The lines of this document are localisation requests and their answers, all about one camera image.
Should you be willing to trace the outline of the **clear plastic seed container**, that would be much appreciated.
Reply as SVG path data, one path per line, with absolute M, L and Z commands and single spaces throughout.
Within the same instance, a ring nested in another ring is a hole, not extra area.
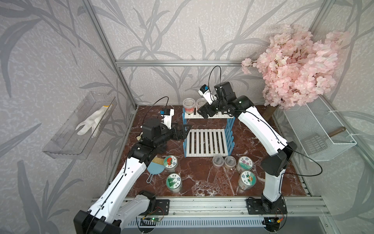
M 217 169 L 221 168 L 224 165 L 224 162 L 225 160 L 222 156 L 216 155 L 212 158 L 212 163 L 213 163 L 214 168 L 217 168 Z

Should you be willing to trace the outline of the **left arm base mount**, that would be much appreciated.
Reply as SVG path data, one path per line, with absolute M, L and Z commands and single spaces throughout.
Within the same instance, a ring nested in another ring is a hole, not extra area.
M 169 214 L 170 200 L 169 199 L 154 199 L 150 201 L 148 209 L 141 213 L 142 216 L 160 215 L 165 216 Z

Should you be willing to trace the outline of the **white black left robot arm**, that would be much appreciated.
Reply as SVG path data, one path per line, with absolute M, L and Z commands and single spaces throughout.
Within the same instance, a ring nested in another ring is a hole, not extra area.
M 137 216 L 148 211 L 155 201 L 154 195 L 149 192 L 140 193 L 125 206 L 122 203 L 155 156 L 165 152 L 167 142 L 185 140 L 191 129 L 191 124 L 147 120 L 142 126 L 140 141 L 129 151 L 113 182 L 87 211 L 79 211 L 74 217 L 76 233 L 119 234 Z

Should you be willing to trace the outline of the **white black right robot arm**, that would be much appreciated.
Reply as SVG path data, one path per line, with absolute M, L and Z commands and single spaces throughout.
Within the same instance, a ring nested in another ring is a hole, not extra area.
M 243 123 L 260 141 L 268 153 L 261 167 L 266 173 L 265 187 L 262 193 L 262 204 L 274 207 L 281 197 L 283 175 L 293 153 L 293 142 L 287 142 L 262 117 L 258 109 L 247 96 L 237 97 L 229 82 L 214 86 L 213 95 L 207 85 L 199 89 L 199 94 L 207 101 L 198 109 L 205 119 L 221 112 L 234 116 Z

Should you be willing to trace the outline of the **clear lidded seed container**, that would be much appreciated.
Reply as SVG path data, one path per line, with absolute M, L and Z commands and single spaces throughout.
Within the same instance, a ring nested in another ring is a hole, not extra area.
M 207 101 L 205 100 L 205 98 L 199 98 L 197 101 L 196 101 L 196 108 L 197 110 L 200 109 L 203 105 L 205 105 L 207 103 Z

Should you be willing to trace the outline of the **clear container red seed packet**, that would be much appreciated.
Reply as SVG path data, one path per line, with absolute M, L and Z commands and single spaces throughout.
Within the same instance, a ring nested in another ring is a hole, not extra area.
M 185 109 L 186 114 L 188 114 L 188 115 L 194 114 L 195 106 L 196 106 L 196 101 L 194 99 L 192 99 L 192 98 L 184 99 L 183 107 Z

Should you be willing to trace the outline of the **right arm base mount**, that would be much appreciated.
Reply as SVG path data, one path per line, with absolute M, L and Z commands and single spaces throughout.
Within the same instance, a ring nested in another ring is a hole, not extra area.
M 287 207 L 283 197 L 271 202 L 262 196 L 260 199 L 249 197 L 245 200 L 249 215 L 287 215 Z

